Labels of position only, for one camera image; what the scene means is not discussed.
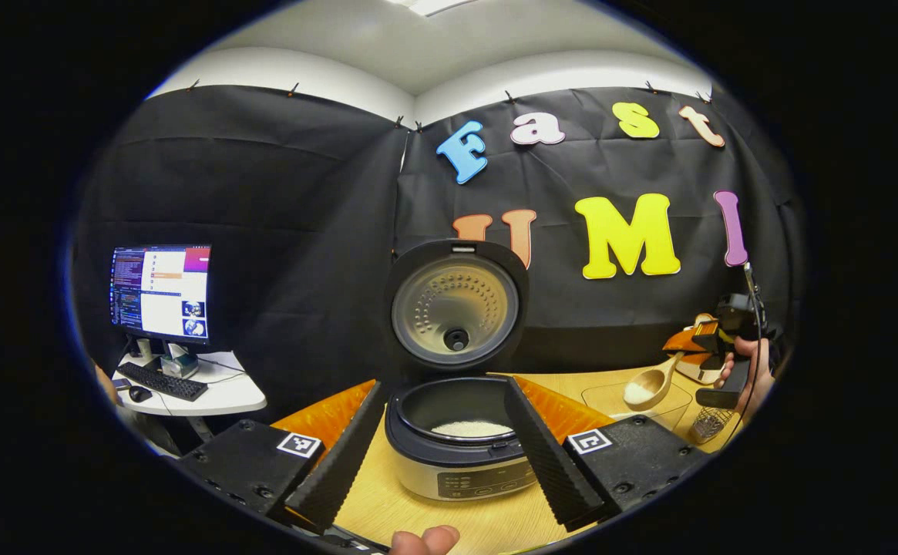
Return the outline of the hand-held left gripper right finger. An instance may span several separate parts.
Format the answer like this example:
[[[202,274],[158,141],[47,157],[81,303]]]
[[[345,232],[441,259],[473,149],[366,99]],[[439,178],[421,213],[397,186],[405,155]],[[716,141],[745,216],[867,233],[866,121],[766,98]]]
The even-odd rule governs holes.
[[[645,415],[557,426],[533,400],[536,383],[507,377],[504,406],[555,520],[569,533],[645,505],[708,460]]]

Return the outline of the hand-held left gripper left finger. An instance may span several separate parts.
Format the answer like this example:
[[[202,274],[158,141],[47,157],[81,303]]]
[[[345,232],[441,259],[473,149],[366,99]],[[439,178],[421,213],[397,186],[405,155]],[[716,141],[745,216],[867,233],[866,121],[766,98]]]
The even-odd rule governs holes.
[[[180,457],[203,487],[267,519],[323,534],[335,522],[384,415],[368,380],[273,425],[241,419]]]

